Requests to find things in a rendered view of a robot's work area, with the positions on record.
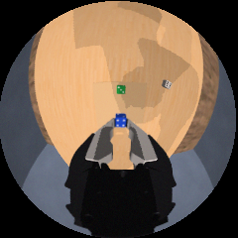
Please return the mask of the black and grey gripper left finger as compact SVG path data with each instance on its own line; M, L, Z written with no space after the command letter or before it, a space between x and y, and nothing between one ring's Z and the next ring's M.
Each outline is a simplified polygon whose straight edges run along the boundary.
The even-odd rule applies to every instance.
M113 126L113 127L112 127ZM71 188L73 181L82 173L100 169L102 163L107 165L113 160L113 129L115 118L112 118L95 133L92 133L73 154L68 170L68 177L64 184Z

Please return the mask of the green die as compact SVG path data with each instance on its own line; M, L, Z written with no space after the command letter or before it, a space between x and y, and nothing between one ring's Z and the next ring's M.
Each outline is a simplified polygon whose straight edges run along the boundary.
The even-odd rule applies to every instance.
M117 85L117 94L125 94L125 85Z

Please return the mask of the blue die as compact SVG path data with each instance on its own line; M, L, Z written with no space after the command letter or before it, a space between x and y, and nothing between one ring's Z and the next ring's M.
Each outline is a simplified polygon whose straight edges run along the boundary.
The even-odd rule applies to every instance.
M126 127L126 114L116 113L115 114L115 127Z

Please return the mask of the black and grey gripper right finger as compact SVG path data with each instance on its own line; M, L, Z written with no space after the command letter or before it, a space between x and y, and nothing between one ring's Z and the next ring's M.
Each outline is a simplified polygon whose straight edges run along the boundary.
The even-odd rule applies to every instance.
M165 150L151 136L133 123L126 119L126 128L129 130L131 140L131 149L129 153L130 161L135 169L138 164L144 164L144 169L153 169L164 174L170 181L172 187L175 187L173 168L171 161Z

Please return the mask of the white die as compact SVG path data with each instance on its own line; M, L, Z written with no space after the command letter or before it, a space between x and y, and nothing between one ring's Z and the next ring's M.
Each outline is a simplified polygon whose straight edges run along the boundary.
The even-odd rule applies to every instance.
M172 83L168 80L163 80L162 86L166 89L171 89Z

